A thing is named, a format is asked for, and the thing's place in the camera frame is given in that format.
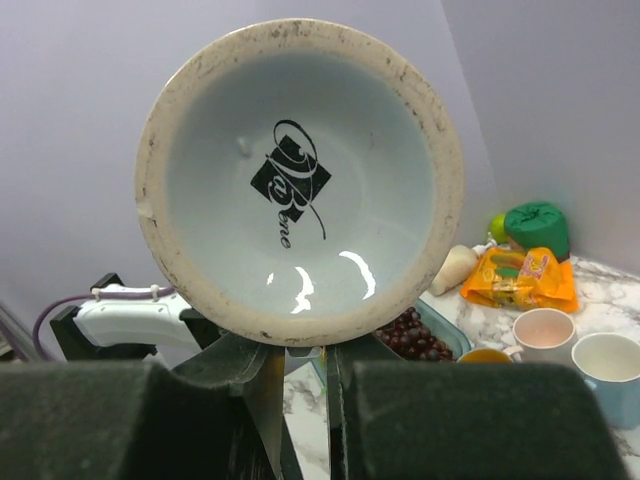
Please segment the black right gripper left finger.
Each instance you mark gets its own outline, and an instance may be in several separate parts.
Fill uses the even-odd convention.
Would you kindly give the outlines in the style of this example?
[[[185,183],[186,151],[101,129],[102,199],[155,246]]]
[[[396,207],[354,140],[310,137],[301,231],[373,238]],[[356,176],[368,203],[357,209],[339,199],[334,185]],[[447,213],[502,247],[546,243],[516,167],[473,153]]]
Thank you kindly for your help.
[[[5,479],[298,479],[284,351],[226,334],[175,368],[147,361],[1,369]]]

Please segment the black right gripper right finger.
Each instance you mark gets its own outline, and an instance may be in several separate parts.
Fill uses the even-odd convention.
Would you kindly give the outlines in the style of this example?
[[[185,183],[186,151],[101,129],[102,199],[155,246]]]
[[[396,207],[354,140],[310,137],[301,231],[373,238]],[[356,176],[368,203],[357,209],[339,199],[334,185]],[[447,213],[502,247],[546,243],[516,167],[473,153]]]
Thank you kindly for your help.
[[[591,391],[552,364],[406,361],[366,335],[327,350],[340,479],[626,479]]]

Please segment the blue butterfly mug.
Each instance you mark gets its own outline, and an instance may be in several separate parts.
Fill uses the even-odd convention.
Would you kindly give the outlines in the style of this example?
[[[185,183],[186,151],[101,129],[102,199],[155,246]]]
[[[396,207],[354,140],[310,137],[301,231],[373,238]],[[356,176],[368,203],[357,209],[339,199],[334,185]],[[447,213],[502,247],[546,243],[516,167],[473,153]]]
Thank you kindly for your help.
[[[514,360],[503,351],[480,348],[461,355],[458,363],[481,363],[481,364],[512,364]]]

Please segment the pink mug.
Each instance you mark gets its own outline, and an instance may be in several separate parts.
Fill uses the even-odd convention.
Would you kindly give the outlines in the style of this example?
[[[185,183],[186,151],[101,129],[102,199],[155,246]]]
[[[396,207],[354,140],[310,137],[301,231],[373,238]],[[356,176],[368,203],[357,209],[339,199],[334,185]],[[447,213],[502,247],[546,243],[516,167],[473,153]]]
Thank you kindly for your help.
[[[552,308],[526,311],[513,323],[512,333],[516,344],[503,350],[510,359],[573,366],[578,335],[568,314]]]

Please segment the light blue hexagonal mug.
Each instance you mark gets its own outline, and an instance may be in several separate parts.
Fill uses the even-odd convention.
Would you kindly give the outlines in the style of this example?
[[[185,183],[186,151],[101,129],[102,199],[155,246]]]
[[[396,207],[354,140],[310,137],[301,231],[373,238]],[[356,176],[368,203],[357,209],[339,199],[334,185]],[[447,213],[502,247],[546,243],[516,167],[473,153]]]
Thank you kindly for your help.
[[[608,423],[639,426],[639,343],[616,333],[593,333],[572,348],[571,359]]]

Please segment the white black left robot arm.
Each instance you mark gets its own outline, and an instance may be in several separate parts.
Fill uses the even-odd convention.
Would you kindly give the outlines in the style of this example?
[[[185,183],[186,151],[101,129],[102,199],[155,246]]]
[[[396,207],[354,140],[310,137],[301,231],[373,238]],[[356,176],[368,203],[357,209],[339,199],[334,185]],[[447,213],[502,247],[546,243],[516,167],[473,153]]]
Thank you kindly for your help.
[[[67,361],[142,360],[169,366],[162,347],[193,356],[221,337],[218,326],[173,288],[127,287],[115,273],[62,306],[49,325]]]

